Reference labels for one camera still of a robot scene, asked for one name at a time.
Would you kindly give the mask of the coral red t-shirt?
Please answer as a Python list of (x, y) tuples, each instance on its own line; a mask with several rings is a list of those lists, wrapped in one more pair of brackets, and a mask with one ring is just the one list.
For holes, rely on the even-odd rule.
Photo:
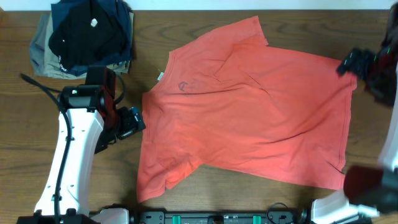
[(161, 196), (202, 165), (339, 190), (356, 77), (339, 61), (271, 47), (259, 18), (171, 51), (142, 96), (137, 198)]

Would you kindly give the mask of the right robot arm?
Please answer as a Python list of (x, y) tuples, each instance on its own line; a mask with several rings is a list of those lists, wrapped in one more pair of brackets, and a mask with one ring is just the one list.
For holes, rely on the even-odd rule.
[(378, 53), (354, 48), (337, 68), (365, 81), (376, 101), (393, 108), (377, 167), (352, 166), (343, 188), (312, 202), (302, 213), (307, 223), (370, 223), (397, 211), (397, 50), (384, 45)]

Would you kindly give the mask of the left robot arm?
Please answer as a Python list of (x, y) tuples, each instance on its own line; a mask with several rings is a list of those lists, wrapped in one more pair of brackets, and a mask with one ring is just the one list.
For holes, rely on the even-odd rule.
[(18, 223), (130, 223), (129, 210), (117, 205), (91, 215), (88, 205), (93, 157), (110, 144), (142, 131), (135, 108), (117, 108), (113, 87), (66, 86), (53, 97), (60, 111), (57, 146), (49, 177), (31, 216)]

